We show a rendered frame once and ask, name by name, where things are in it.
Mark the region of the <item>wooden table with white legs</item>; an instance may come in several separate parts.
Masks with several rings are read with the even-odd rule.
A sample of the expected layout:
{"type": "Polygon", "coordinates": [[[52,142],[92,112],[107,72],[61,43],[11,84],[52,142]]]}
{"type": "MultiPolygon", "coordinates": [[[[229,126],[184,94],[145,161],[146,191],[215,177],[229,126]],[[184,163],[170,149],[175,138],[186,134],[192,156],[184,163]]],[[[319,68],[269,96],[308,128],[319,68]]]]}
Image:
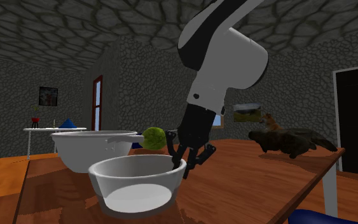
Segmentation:
{"type": "Polygon", "coordinates": [[[343,154],[320,147],[291,159],[254,141],[214,145],[166,211],[135,220],[104,214],[88,175],[59,157],[31,160],[13,224],[283,224],[343,154]]]}

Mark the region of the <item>white bowl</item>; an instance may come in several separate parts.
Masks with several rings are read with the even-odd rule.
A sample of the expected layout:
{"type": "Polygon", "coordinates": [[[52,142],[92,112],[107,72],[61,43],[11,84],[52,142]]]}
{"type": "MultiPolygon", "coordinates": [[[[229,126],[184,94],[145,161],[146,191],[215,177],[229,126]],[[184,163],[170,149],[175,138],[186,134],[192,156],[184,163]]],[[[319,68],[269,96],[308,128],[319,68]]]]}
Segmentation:
{"type": "Polygon", "coordinates": [[[176,201],[186,161],[173,166],[169,155],[130,155],[97,162],[88,174],[104,214],[137,219],[159,214],[176,201]]]}

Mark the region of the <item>white side table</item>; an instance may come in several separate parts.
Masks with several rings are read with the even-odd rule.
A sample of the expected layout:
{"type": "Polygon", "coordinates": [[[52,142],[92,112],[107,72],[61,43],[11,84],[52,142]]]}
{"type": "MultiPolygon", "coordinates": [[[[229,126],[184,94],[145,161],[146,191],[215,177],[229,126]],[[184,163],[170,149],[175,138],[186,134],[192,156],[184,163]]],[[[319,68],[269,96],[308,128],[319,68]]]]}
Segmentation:
{"type": "Polygon", "coordinates": [[[53,121],[53,127],[47,128],[39,128],[38,122],[40,120],[37,117],[37,112],[39,111],[39,106],[32,105],[31,108],[34,110],[34,117],[31,118],[32,120],[32,127],[25,128],[24,131],[28,132],[28,145],[27,145],[27,160],[30,159],[30,151],[31,151],[31,133],[32,132],[62,132],[62,131],[84,131],[86,130],[85,127],[77,127],[73,122],[68,118],[64,121],[59,127],[56,127],[55,121],[53,121]]]}

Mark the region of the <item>dark framed wall picture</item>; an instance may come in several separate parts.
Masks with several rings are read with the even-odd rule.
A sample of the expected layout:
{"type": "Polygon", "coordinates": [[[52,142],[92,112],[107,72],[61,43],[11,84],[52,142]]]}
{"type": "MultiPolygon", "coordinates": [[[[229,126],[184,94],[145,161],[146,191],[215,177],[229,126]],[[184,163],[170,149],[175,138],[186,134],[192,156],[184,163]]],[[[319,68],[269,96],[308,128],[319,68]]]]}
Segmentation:
{"type": "Polygon", "coordinates": [[[39,88],[40,106],[57,106],[58,89],[51,87],[39,88]]]}

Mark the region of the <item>red framed glass door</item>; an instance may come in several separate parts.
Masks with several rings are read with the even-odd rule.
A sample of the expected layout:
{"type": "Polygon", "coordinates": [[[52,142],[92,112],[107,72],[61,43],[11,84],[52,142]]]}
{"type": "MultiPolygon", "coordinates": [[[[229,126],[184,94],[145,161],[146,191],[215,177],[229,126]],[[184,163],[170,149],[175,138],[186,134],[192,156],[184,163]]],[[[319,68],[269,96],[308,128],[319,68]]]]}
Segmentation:
{"type": "Polygon", "coordinates": [[[93,81],[92,95],[92,130],[98,131],[101,127],[101,111],[102,111],[102,79],[100,75],[93,81]]]}

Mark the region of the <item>landscape wall picture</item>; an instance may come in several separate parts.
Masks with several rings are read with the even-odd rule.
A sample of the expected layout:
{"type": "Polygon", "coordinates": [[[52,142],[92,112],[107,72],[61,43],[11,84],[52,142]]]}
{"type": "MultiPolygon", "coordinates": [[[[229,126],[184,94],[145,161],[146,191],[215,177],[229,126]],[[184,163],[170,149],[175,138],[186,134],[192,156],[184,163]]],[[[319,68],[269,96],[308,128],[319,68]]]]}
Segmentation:
{"type": "Polygon", "coordinates": [[[261,104],[258,102],[234,104],[234,122],[259,122],[261,118],[261,104]]]}

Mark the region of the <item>dark furry animal figure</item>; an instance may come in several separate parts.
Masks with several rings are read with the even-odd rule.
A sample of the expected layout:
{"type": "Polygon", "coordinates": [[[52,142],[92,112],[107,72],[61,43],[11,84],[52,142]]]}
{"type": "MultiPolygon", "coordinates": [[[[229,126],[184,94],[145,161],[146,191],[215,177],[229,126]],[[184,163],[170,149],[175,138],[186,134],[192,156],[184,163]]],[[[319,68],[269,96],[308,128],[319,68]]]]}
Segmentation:
{"type": "Polygon", "coordinates": [[[249,138],[257,142],[263,152],[281,151],[295,159],[309,149],[316,150],[317,145],[335,152],[337,147],[323,135],[310,129],[291,128],[283,130],[252,130],[249,138]]]}

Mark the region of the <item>orange fox figure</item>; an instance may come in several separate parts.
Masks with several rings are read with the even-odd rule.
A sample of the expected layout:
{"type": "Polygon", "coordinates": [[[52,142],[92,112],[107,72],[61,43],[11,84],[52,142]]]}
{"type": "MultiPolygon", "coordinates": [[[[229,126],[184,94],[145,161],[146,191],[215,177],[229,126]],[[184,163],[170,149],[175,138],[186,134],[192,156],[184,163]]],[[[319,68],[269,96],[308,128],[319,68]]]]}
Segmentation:
{"type": "Polygon", "coordinates": [[[259,122],[266,124],[267,131],[283,130],[283,128],[274,120],[273,116],[270,113],[264,114],[260,118],[259,122]]]}

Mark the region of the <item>wooden framed window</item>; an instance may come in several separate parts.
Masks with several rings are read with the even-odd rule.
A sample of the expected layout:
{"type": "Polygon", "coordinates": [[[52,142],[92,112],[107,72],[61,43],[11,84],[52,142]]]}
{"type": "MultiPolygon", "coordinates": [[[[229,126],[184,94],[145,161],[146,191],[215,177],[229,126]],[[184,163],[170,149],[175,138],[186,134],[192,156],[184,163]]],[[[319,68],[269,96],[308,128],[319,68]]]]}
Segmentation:
{"type": "Polygon", "coordinates": [[[212,124],[213,129],[222,129],[224,127],[224,116],[216,115],[212,124]]]}

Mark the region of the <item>blue chair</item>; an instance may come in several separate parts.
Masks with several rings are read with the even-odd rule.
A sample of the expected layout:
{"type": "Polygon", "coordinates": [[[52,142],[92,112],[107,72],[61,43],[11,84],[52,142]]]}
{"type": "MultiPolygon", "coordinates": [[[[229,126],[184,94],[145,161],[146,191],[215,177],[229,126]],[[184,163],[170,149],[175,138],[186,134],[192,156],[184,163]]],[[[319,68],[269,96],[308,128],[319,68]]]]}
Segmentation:
{"type": "Polygon", "coordinates": [[[288,224],[358,224],[358,221],[347,220],[308,209],[295,209],[287,220],[288,224]]]}

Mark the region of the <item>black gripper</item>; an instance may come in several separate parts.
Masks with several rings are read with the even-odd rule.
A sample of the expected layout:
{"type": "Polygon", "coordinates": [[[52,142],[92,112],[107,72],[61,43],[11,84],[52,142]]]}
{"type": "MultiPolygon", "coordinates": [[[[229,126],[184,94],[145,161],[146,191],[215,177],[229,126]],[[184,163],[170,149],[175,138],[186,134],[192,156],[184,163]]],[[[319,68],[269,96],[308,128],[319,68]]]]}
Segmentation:
{"type": "Polygon", "coordinates": [[[196,165],[202,165],[216,151],[215,146],[207,143],[215,116],[214,111],[188,103],[182,122],[177,129],[180,142],[177,151],[173,144],[176,133],[165,131],[168,153],[172,156],[174,165],[173,170],[180,166],[186,148],[190,148],[183,179],[187,179],[190,170],[194,169],[196,165]],[[198,154],[199,148],[203,145],[204,150],[198,154]]]}

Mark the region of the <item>green cabbage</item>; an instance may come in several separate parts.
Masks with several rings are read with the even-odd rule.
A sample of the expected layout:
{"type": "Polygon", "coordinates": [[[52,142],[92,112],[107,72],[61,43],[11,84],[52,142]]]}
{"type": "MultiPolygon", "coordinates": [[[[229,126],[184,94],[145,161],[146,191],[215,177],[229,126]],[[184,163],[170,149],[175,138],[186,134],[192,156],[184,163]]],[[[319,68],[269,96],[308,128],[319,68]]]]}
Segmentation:
{"type": "Polygon", "coordinates": [[[144,141],[140,145],[147,150],[160,150],[167,143],[165,131],[159,127],[146,129],[142,136],[144,141]]]}

